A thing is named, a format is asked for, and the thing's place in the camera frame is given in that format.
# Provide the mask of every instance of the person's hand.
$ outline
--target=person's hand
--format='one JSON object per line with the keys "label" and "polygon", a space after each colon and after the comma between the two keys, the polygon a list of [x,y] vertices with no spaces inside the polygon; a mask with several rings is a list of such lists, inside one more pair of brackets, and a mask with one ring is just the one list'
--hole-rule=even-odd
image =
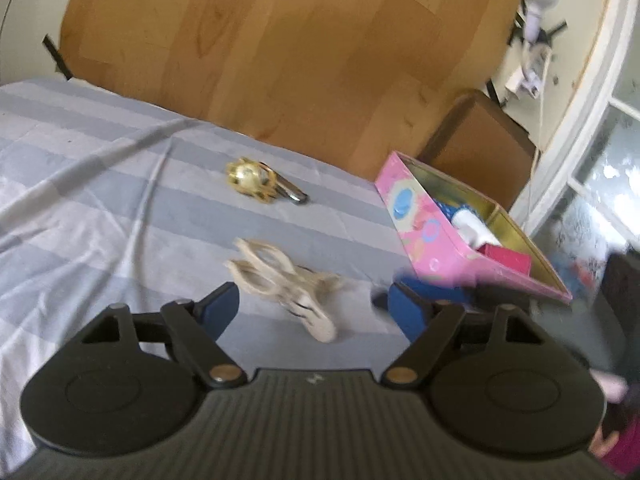
{"label": "person's hand", "polygon": [[619,439],[620,433],[617,431],[612,431],[607,438],[603,438],[602,426],[600,426],[591,441],[589,452],[597,458],[603,458],[609,453],[609,451],[616,447]]}

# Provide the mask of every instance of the pink clothing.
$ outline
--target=pink clothing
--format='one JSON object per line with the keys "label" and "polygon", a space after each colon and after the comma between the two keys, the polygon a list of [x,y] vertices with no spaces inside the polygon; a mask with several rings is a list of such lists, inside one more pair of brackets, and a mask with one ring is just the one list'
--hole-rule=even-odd
{"label": "pink clothing", "polygon": [[636,416],[602,461],[616,473],[626,476],[640,467],[640,418]]}

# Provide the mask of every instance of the bed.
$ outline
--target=bed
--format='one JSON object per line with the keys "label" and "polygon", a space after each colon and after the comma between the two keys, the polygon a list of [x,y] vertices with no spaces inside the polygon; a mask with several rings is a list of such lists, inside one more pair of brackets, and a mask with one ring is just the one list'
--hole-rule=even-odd
{"label": "bed", "polygon": [[[242,196],[224,167],[271,165],[311,203]],[[236,237],[275,244],[297,264],[345,277],[315,341],[279,305],[242,294],[219,344],[259,367],[370,368],[406,346],[370,306],[409,266],[373,184],[297,153],[81,82],[0,88],[0,478],[32,452],[18,400],[66,338],[111,303],[134,312],[199,300],[230,279]]]}

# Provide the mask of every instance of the open box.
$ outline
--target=open box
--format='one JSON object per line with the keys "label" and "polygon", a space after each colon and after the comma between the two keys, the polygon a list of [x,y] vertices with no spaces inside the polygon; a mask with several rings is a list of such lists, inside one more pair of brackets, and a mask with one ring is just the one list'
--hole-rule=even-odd
{"label": "open box", "polygon": [[[501,283],[571,301],[571,293],[540,250],[503,208],[475,189],[396,152],[380,171],[376,187],[419,275],[445,286]],[[531,257],[530,275],[470,248],[433,199],[473,208],[505,248]]]}

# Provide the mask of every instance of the red box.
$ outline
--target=red box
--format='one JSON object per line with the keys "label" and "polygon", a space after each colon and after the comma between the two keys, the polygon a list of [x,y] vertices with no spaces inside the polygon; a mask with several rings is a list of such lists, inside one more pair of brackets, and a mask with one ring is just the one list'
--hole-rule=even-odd
{"label": "red box", "polygon": [[516,270],[525,276],[531,272],[531,256],[528,254],[517,253],[511,249],[498,247],[495,245],[484,244],[478,249],[480,254],[484,254],[487,258],[503,264],[505,267]]}

